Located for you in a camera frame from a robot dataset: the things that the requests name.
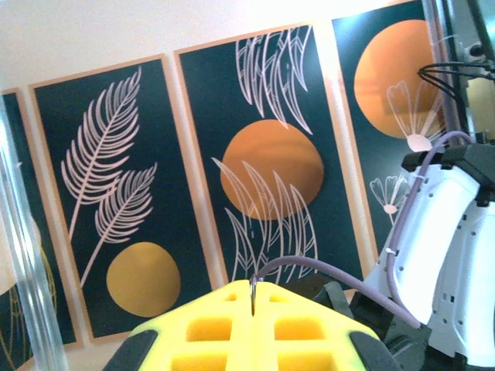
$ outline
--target white plastic housing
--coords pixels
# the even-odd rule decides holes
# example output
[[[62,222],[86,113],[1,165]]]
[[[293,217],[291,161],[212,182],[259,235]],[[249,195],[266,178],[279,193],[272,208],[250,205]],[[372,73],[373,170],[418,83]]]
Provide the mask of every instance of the white plastic housing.
[[[452,237],[479,187],[478,182],[460,168],[442,170],[440,165],[430,165],[405,221],[398,243],[394,280],[405,307],[423,324],[427,324],[432,315],[436,282]],[[376,267],[364,281],[390,297],[385,272],[389,240],[390,235]]]
[[[468,365],[495,367],[495,203],[471,203],[440,272],[429,345]]]

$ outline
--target flower illustration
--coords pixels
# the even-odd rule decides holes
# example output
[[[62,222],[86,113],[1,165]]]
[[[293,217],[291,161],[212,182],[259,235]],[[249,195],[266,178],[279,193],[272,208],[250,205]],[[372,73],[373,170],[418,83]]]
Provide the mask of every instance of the flower illustration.
[[[445,130],[439,112],[442,106],[440,92],[422,81],[413,102],[408,84],[402,80],[387,89],[387,99],[409,148],[414,152],[432,149],[432,142]]]
[[[370,188],[375,199],[382,205],[390,217],[392,225],[394,225],[393,215],[404,205],[410,189],[407,179],[403,174],[399,176],[389,175],[385,178],[384,184],[379,178],[376,178],[370,182]]]

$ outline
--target yellow circle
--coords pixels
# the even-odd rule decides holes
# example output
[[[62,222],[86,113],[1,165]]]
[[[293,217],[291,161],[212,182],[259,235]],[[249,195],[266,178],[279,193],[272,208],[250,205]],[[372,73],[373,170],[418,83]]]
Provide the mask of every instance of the yellow circle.
[[[151,242],[135,243],[111,262],[107,287],[119,307],[140,317],[170,309],[180,293],[180,273],[170,254]]]
[[[297,204],[291,195],[290,185],[299,191],[307,205],[316,198],[323,183],[323,160],[315,145],[299,129],[277,120],[256,121],[240,130],[227,146],[222,162],[246,187],[258,210],[262,206],[268,210],[266,199],[258,194],[243,162],[252,166],[274,196],[281,217],[289,215],[289,208],[282,206],[274,172],[288,190],[293,212],[297,210]],[[220,180],[228,199],[243,212],[236,192],[223,172]],[[246,214],[258,218],[253,210]],[[277,219],[277,213],[272,210],[266,219]]]
[[[356,69],[354,92],[366,119],[377,130],[391,137],[406,138],[394,116],[387,90],[392,87],[395,112],[406,126],[411,127],[411,113],[414,113],[416,95],[422,82],[417,72],[430,63],[433,63],[433,55],[425,21],[395,23],[370,41]],[[404,85],[408,88],[409,97],[404,94]],[[436,87],[423,84],[415,113],[424,119],[437,93]],[[440,125],[436,120],[423,135],[436,132]]]

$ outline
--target yellow foam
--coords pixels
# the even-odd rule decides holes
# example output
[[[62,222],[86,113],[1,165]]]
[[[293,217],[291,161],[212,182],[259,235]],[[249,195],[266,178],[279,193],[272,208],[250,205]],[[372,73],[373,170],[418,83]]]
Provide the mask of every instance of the yellow foam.
[[[368,327],[275,284],[235,281],[137,327],[158,337],[140,371],[364,371],[348,337]]]

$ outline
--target gray cable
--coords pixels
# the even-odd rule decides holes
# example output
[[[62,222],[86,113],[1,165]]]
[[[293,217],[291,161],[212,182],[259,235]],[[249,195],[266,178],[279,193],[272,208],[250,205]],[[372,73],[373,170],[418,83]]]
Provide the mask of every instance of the gray cable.
[[[402,206],[402,210],[398,215],[397,220],[395,221],[394,230],[392,231],[392,235],[390,238],[389,248],[394,252],[394,254],[387,254],[386,260],[386,271],[387,271],[387,285],[388,290],[391,293],[392,299],[400,305],[402,308],[405,308],[404,303],[399,297],[397,284],[394,279],[394,263],[395,258],[397,256],[398,251],[398,242],[401,238],[402,230],[404,229],[405,220],[408,218],[409,213],[411,212],[412,204],[414,203],[416,196],[418,195],[419,187],[423,182],[423,178],[428,171],[428,167],[432,163],[433,156],[435,156],[436,152],[451,138],[461,137],[466,140],[468,143],[472,143],[473,140],[471,137],[463,133],[462,131],[450,131],[449,133],[444,134],[440,139],[435,143],[433,148],[428,152],[423,160],[423,163],[418,171],[418,178],[416,178],[414,184],[411,187],[411,191],[409,192],[409,196],[406,199],[404,205]]]
[[[358,290],[361,294],[367,296],[371,300],[375,301],[383,308],[387,309],[393,315],[397,315],[402,318],[413,328],[420,328],[421,323],[407,310],[401,306],[395,304],[392,300],[382,295],[380,292],[374,290],[373,288],[367,286],[364,282],[358,280],[357,278],[351,276],[350,274],[340,270],[333,265],[325,263],[324,261],[312,259],[311,257],[300,257],[287,255],[284,257],[278,257],[274,260],[270,260],[266,263],[256,274],[256,279],[261,280],[265,275],[273,271],[275,268],[283,265],[299,265],[303,267],[309,267],[316,269],[324,274],[328,274],[330,277],[336,278],[337,280],[343,282]]]

